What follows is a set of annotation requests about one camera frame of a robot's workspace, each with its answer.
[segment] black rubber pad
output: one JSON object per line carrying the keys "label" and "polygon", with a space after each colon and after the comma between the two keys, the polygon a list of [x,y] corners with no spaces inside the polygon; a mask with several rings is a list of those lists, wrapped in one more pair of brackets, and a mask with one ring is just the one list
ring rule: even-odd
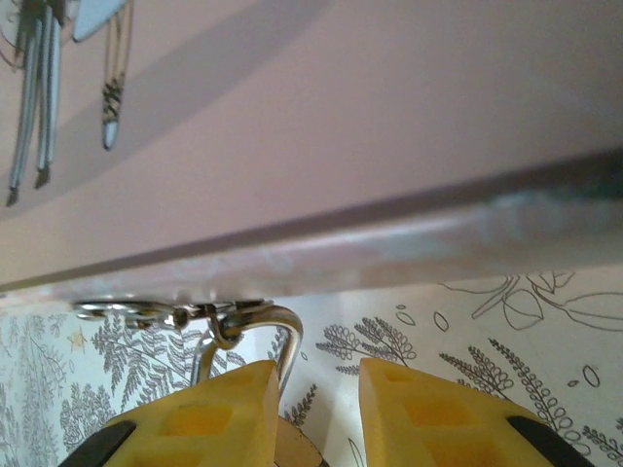
{"label": "black rubber pad", "polygon": [[555,467],[595,467],[549,426],[524,416],[506,420]]}
{"label": "black rubber pad", "polygon": [[124,443],[136,423],[120,421],[90,435],[58,467],[102,467]]}

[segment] leaf drawing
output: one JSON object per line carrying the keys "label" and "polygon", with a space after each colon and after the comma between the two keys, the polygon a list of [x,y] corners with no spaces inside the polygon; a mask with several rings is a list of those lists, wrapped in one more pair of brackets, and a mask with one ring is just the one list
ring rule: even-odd
{"label": "leaf drawing", "polygon": [[599,447],[608,459],[616,462],[616,465],[623,467],[623,443],[618,442],[614,438],[607,437],[604,433],[594,428],[584,425],[582,435],[591,443]]}
{"label": "leaf drawing", "polygon": [[338,366],[335,369],[344,374],[349,375],[350,377],[358,377],[359,376],[359,365],[347,365],[347,366]]}
{"label": "leaf drawing", "polygon": [[[580,434],[572,429],[573,420],[568,416],[567,410],[561,406],[558,399],[552,395],[551,391],[543,386],[543,382],[508,347],[493,339],[489,339],[489,342],[510,364],[517,375],[518,381],[521,383],[520,387],[526,391],[534,404],[536,414],[579,452],[588,455],[591,452],[590,448],[579,441],[581,438]],[[474,362],[473,364],[446,353],[441,353],[439,356],[467,378],[458,379],[457,382],[459,384],[513,402],[508,390],[517,386],[516,380],[511,378],[507,372],[478,347],[470,345],[468,352]]]}
{"label": "leaf drawing", "polygon": [[112,375],[112,393],[123,385],[122,411],[134,395],[139,405],[147,404],[188,386],[201,335],[198,330],[165,334],[158,327],[137,332],[128,329],[121,317],[107,317],[92,344],[104,357],[104,372]]}
{"label": "leaf drawing", "polygon": [[7,466],[19,466],[18,462],[19,423],[12,406],[7,405],[4,383],[0,382],[0,444]]}
{"label": "leaf drawing", "polygon": [[583,295],[567,301],[563,308],[576,323],[604,331],[623,331],[623,294]]}
{"label": "leaf drawing", "polygon": [[572,321],[593,329],[623,331],[623,293],[582,295],[564,303],[557,300],[557,291],[566,287],[573,277],[573,272],[551,271],[492,279],[494,282],[440,285],[448,290],[485,297],[472,311],[472,319],[502,304],[507,323],[517,331],[542,321],[544,305],[564,312]]}
{"label": "leaf drawing", "polygon": [[58,461],[54,430],[42,413],[53,406],[67,374],[61,353],[45,343],[44,336],[50,332],[48,323],[37,315],[11,322],[10,341],[17,349],[18,374],[25,388],[19,440],[28,446],[29,453],[26,459],[17,459],[21,466],[56,465]]}
{"label": "leaf drawing", "polygon": [[466,294],[474,295],[486,295],[499,292],[508,284],[508,277],[495,277],[492,279],[480,279],[465,282],[454,283],[442,283],[439,284],[448,290],[454,292],[464,292]]}
{"label": "leaf drawing", "polygon": [[[510,399],[504,391],[513,387],[515,381],[479,348],[470,345],[468,347],[468,352],[474,361],[473,364],[448,355],[447,353],[440,353],[439,356],[442,360],[445,360],[463,373],[473,383],[474,388],[509,401]],[[472,387],[463,379],[461,379],[459,383]]]}
{"label": "leaf drawing", "polygon": [[242,358],[242,355],[230,350],[227,352],[227,363],[233,363],[234,365],[241,367],[242,365],[246,365],[246,360]]}
{"label": "leaf drawing", "polygon": [[100,384],[95,392],[90,384],[81,390],[80,384],[73,383],[71,396],[69,400],[62,401],[60,411],[62,441],[67,451],[77,448],[113,416],[115,412],[110,405],[110,396],[103,385]]}
{"label": "leaf drawing", "polygon": [[497,350],[511,365],[519,381],[528,393],[536,414],[547,423],[550,428],[559,433],[563,438],[568,440],[581,453],[590,452],[588,446],[577,442],[579,433],[572,429],[573,420],[568,416],[559,400],[552,395],[552,391],[544,387],[543,381],[540,380],[514,352],[508,347],[499,343],[494,339],[489,339],[490,344]]}
{"label": "leaf drawing", "polygon": [[439,311],[435,311],[435,313],[432,316],[432,319],[435,322],[435,325],[444,333],[450,329],[450,324],[448,323],[448,320]]}
{"label": "leaf drawing", "polygon": [[516,331],[531,328],[543,320],[543,309],[528,290],[516,290],[503,299],[506,322]]}
{"label": "leaf drawing", "polygon": [[574,272],[554,271],[554,284],[556,289],[565,287],[573,279]]}
{"label": "leaf drawing", "polygon": [[553,271],[528,274],[526,275],[526,279],[529,280],[534,287],[547,293],[553,294],[556,290],[556,277],[554,277]]}
{"label": "leaf drawing", "polygon": [[590,365],[584,365],[584,368],[582,368],[582,375],[584,375],[586,382],[593,387],[600,387],[602,384],[599,375]]}
{"label": "leaf drawing", "polygon": [[287,339],[287,331],[283,328],[276,328],[275,338],[271,341],[271,350],[268,351],[268,357],[270,360],[277,361],[281,350]]}
{"label": "leaf drawing", "polygon": [[396,311],[396,318],[402,324],[406,324],[407,326],[416,325],[416,321],[408,313],[405,313],[404,311]]}
{"label": "leaf drawing", "polygon": [[355,465],[357,467],[365,467],[365,464],[363,463],[363,456],[361,455],[361,451],[359,450],[355,442],[351,438],[348,438],[348,442],[350,443],[350,450],[352,451]]}
{"label": "leaf drawing", "polygon": [[60,327],[64,324],[67,316],[67,313],[48,316],[48,322],[50,322],[50,332],[57,339],[60,337]]}
{"label": "leaf drawing", "polygon": [[[324,328],[326,342],[317,342],[316,348],[342,360],[352,360],[353,354],[382,358],[409,366],[407,361],[417,357],[408,338],[381,318],[362,318],[354,330],[332,324]],[[336,367],[346,375],[358,375],[358,366]]]}
{"label": "leaf drawing", "polygon": [[299,428],[303,426],[303,424],[305,423],[305,419],[308,416],[308,413],[312,409],[312,402],[313,398],[315,397],[316,389],[317,386],[315,384],[312,384],[310,386],[310,390],[307,392],[301,402],[297,403],[296,406],[292,406],[290,411],[285,411],[283,413],[283,417],[294,426],[298,426]]}

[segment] carabiner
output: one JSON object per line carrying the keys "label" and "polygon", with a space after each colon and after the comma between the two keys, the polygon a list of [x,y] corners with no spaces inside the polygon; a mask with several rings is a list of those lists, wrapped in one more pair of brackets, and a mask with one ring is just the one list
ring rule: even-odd
{"label": "carabiner", "polygon": [[303,325],[294,311],[265,303],[239,308],[221,316],[212,316],[209,323],[195,349],[191,385],[209,378],[214,354],[219,348],[230,350],[236,347],[242,333],[249,329],[277,326],[287,332],[287,339],[276,364],[279,394],[283,394],[303,339]]}

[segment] patterned wallpaper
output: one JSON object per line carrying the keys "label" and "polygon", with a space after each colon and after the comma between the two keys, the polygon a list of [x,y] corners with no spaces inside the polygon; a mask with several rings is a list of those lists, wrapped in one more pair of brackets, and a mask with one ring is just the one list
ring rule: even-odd
{"label": "patterned wallpaper", "polygon": [[[390,360],[521,404],[597,466],[623,466],[623,269],[276,299],[305,326],[281,412],[331,466],[365,465],[358,361]],[[55,466],[116,413],[189,383],[205,324],[182,333],[90,323],[63,304],[0,318],[0,459]],[[264,329],[214,373],[276,358]]]}

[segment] metal hook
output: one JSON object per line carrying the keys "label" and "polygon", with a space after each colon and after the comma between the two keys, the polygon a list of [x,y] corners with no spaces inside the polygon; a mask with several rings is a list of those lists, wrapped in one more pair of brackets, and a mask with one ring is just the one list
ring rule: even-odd
{"label": "metal hook", "polygon": [[191,384],[208,379],[216,351],[219,348],[224,350],[234,348],[244,331],[277,326],[287,332],[287,339],[277,361],[279,394],[282,394],[303,339],[303,325],[297,314],[291,309],[268,303],[243,308],[228,313],[221,319],[218,318],[214,315],[214,320],[210,319],[210,326],[197,345],[193,357]]}
{"label": "metal hook", "polygon": [[231,350],[236,347],[243,332],[277,326],[287,332],[287,339],[277,361],[279,393],[282,393],[303,338],[303,325],[297,314],[270,301],[205,305],[86,301],[75,303],[72,308],[79,318],[89,321],[103,319],[108,314],[122,315],[126,326],[131,329],[146,329],[157,325],[160,329],[180,331],[190,321],[207,318],[207,331],[200,339],[193,357],[191,384],[208,379],[216,352],[219,349]]}

